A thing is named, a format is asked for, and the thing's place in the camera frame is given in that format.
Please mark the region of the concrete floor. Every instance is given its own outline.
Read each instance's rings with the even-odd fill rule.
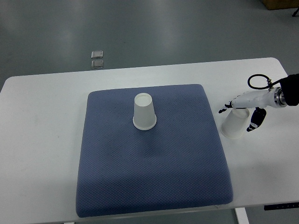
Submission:
[[[0,90],[11,76],[90,70],[98,49],[104,69],[275,57],[299,73],[294,11],[260,0],[0,0]],[[136,222],[236,223],[232,210],[212,213]],[[250,224],[299,223],[298,209],[247,213]]]

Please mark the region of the blue fabric pad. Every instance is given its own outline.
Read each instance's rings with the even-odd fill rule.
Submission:
[[[157,124],[133,125],[134,97],[152,96]],[[201,85],[92,92],[78,171],[79,217],[226,204],[233,191]]]

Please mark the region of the black cable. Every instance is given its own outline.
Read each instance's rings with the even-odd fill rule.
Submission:
[[[268,82],[268,85],[267,85],[267,86],[264,86],[264,87],[255,87],[255,86],[252,86],[252,85],[250,84],[250,80],[251,80],[253,77],[256,77],[256,76],[260,76],[260,77],[264,77],[264,78],[266,78],[266,79],[267,79],[267,82]],[[252,76],[250,76],[250,77],[248,78],[247,84],[248,84],[248,86],[249,86],[250,88],[252,88],[252,89],[254,89],[254,90],[264,90],[264,89],[271,88],[272,86],[274,86],[275,84],[279,83],[280,81],[281,81],[281,79],[278,80],[278,81],[276,81],[276,82],[274,82],[274,83],[271,83],[271,79],[270,79],[268,76],[263,75],[263,74],[255,74],[255,75],[252,75]]]

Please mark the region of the white paper cup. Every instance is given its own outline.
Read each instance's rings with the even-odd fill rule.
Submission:
[[[151,96],[147,93],[139,93],[134,99],[134,126],[145,131],[154,127],[156,122],[157,118]]]
[[[232,109],[229,115],[225,118],[220,126],[222,134],[230,139],[238,139],[242,137],[246,129],[247,120],[249,117],[249,110],[245,109]]]

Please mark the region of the robotic hand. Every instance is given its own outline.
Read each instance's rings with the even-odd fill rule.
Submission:
[[[262,76],[268,81],[268,85],[265,87],[254,87],[250,84],[250,80],[253,77]],[[273,85],[280,83],[281,87],[274,88]],[[242,95],[237,96],[224,107],[219,110],[219,113],[226,111],[228,108],[244,109],[244,108],[256,108],[252,114],[250,126],[247,131],[250,132],[258,128],[265,116],[266,106],[272,106],[274,108],[282,108],[289,106],[297,106],[299,104],[299,74],[289,75],[286,78],[282,78],[274,83],[262,74],[252,75],[248,79],[248,85],[252,89],[257,91],[245,92]]]

